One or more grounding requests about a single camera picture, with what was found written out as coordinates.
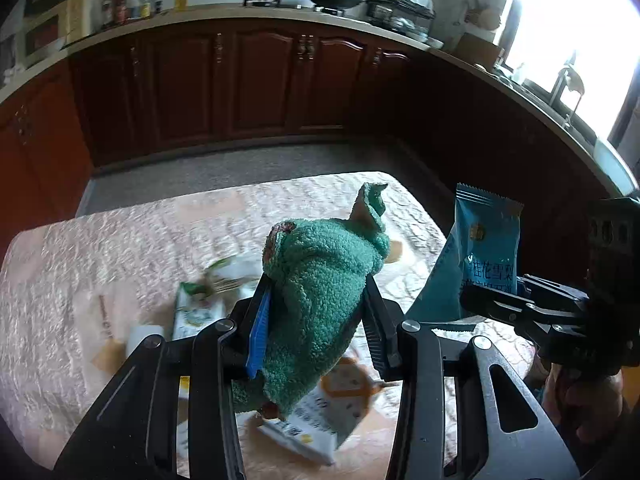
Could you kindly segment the right human hand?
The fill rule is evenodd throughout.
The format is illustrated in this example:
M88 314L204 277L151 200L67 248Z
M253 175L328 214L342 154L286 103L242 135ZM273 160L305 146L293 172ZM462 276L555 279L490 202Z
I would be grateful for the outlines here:
M623 372L593 385L578 379L562 380L561 373L561 365L535 356L525 376L526 385L538 391L539 402L553 425L559 427L570 409L577 408L582 416L574 435L580 442L596 442L612 432L625 408Z

